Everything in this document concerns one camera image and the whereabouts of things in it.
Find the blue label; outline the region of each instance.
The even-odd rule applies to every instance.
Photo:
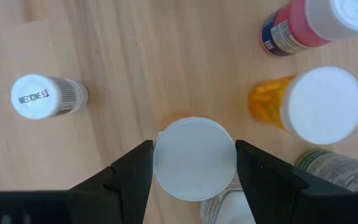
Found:
[[[276,56],[289,56],[293,55],[293,53],[286,52],[278,47],[276,42],[273,40],[272,29],[276,22],[277,14],[280,12],[273,13],[269,18],[265,21],[264,26],[262,28],[262,43],[266,50]]]

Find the orange prescription bottle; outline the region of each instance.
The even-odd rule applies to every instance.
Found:
[[[358,82],[347,71],[321,67],[256,85],[251,116],[313,144],[332,144],[358,125]]]

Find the plastic container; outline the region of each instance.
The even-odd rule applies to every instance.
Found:
[[[202,201],[224,190],[237,167],[229,133],[206,118],[184,118],[155,141],[153,170],[161,187],[186,201]]]
[[[292,0],[268,17],[263,48],[275,56],[358,35],[358,0]]]
[[[338,142],[358,126],[358,82],[336,67],[257,85],[248,104],[257,121],[296,133],[313,144]]]
[[[351,192],[358,192],[358,160],[318,149],[303,154],[295,166]]]
[[[201,202],[203,224],[252,224],[254,216],[237,174],[219,195]]]
[[[16,80],[11,101],[23,117],[45,119],[81,109],[88,101],[88,91],[73,80],[31,74]]]

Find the wooden table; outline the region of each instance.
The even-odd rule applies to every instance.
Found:
[[[68,189],[175,114],[204,116],[234,139],[293,162],[310,146],[253,121],[247,94],[258,82],[323,65],[358,79],[358,38],[294,57],[259,45],[264,19],[286,0],[0,0],[0,189]],[[28,73],[81,80],[87,109],[44,121],[10,103]],[[329,146],[358,159],[358,128]],[[153,182],[145,223],[199,223],[197,203]]]

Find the label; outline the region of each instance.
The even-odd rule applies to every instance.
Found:
[[[70,111],[77,104],[77,95],[73,85],[61,78],[51,77],[51,79],[58,85],[60,93],[62,94],[62,104],[60,105],[59,111]]]
[[[351,192],[358,192],[358,161],[355,159],[317,150],[302,156],[296,166]]]
[[[290,5],[282,7],[265,21],[261,33],[262,44],[271,54],[289,56],[309,49],[294,38],[290,23]]]
[[[37,93],[32,93],[26,96],[20,96],[18,97],[18,100],[20,104],[23,104],[23,103],[29,103],[31,101],[41,100],[42,98],[48,98],[48,97],[49,97],[49,92],[47,89],[44,89],[43,91],[39,91]]]
[[[234,174],[234,177],[228,187],[226,187],[226,189],[224,189],[219,195],[201,203],[200,212],[203,224],[215,223],[216,217],[219,214],[219,209],[221,208],[222,201],[229,193],[233,191],[243,191],[237,173]]]

